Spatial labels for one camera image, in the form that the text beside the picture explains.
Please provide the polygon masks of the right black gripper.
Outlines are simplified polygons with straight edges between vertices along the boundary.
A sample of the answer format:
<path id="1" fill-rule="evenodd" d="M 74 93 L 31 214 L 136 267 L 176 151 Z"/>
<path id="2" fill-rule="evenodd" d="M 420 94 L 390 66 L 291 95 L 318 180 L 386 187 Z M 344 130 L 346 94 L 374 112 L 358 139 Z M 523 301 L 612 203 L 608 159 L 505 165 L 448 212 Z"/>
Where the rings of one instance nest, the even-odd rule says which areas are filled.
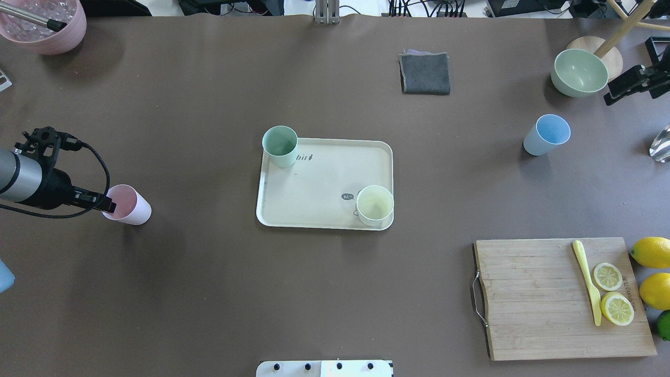
<path id="1" fill-rule="evenodd" d="M 653 99 L 665 95 L 669 91 L 668 70 L 668 51 L 663 53 L 659 62 L 650 67 L 637 65 L 628 69 L 608 83 L 610 92 L 604 96 L 605 104 L 610 106 L 626 96 L 645 91 Z"/>

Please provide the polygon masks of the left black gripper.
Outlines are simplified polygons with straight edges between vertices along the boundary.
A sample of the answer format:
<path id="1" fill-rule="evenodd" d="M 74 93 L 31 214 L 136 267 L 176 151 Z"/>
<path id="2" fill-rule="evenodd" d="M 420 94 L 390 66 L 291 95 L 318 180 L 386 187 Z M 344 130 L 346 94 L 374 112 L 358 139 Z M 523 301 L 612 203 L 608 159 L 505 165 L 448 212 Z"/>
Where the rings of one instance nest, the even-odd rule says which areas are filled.
<path id="1" fill-rule="evenodd" d="M 79 151 L 82 142 L 53 127 L 23 133 L 25 143 L 16 143 L 14 202 L 29 207 L 53 209 L 72 205 L 114 213 L 117 204 L 101 193 L 74 187 L 67 173 L 55 168 L 60 150 Z"/>

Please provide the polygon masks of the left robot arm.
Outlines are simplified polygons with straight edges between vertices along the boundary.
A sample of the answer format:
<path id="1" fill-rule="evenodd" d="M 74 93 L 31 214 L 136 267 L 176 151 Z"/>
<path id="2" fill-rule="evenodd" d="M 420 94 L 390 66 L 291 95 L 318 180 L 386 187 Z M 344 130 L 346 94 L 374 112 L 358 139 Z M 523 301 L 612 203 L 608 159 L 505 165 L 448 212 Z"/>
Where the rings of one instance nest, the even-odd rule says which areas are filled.
<path id="1" fill-rule="evenodd" d="M 31 134 L 23 133 L 24 143 L 16 143 L 13 150 L 2 149 L 1 197 L 2 200 L 51 210 L 60 205 L 80 207 L 76 217 L 93 209 L 114 213 L 116 204 L 107 193 L 110 176 L 107 166 L 93 147 L 65 132 L 52 127 L 36 128 Z M 106 176 L 103 193 L 74 186 L 69 175 L 55 168 L 61 150 L 89 149 L 100 162 Z"/>

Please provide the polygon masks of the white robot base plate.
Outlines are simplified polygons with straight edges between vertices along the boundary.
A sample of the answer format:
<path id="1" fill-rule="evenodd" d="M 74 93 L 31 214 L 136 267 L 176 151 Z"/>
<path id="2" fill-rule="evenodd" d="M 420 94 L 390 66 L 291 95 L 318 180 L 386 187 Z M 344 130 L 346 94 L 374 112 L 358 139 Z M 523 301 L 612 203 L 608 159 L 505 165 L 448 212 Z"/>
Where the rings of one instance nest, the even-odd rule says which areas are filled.
<path id="1" fill-rule="evenodd" d="M 393 376 L 387 360 L 294 360 L 265 361 L 256 376 Z"/>

